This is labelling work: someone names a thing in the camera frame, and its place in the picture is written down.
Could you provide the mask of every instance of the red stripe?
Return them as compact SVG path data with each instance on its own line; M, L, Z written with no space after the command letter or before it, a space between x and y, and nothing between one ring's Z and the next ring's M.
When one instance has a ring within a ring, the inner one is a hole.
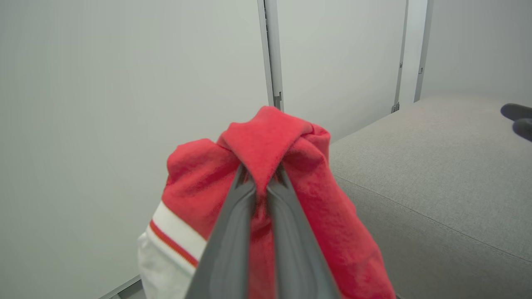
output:
M175 252L177 252L179 255L181 255L187 262L189 262L194 267L198 266L198 260L195 259L190 253L188 253L183 247L179 246L174 240L170 239L165 233L163 233L162 230L160 230L157 225L151 220L149 222L149 227L152 229L152 231L161 239L163 242L165 242L170 248L172 248Z

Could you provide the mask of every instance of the white stripe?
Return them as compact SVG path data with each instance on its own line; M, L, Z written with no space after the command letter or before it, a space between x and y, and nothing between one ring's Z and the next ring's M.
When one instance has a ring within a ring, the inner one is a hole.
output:
M198 261L201 259L207 241L190 225L177 217L163 202L159 204L153 222L170 239L179 244Z
M182 269L188 273L190 276L194 275L196 267L190 264L184 257L177 253L172 247L168 246L163 240L159 239L157 235L153 232L152 228L148 226L146 229L146 236L152 242L155 247L157 247L165 256L170 260L175 262L177 265L181 266Z

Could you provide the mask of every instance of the red sweatshirt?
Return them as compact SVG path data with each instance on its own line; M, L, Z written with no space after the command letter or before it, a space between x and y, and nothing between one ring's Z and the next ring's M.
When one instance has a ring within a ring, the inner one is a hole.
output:
M216 143L201 139L178 146L168 158L162 203L139 239L148 298L184 296L242 162L257 186L250 298L275 297L266 186L282 163L343 298L394 299L377 244L329 170L329 139L319 126L263 107L251 121L232 123Z

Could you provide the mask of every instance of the white cabinet door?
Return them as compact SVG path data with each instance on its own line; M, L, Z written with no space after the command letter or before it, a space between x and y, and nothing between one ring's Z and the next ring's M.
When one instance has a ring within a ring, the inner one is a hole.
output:
M136 276L168 155L267 104L256 1L1 1L0 298Z
M277 0L285 112L338 140L390 114L405 0Z

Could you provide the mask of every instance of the door hinge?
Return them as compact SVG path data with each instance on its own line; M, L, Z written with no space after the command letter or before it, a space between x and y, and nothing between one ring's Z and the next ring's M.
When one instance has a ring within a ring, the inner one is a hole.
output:
M397 102L397 104L392 106L392 113L394 113L395 111L398 111L398 110L399 110L399 102Z
M281 110L281 101L282 101L281 93L279 93L278 96L273 96L273 106L279 110Z

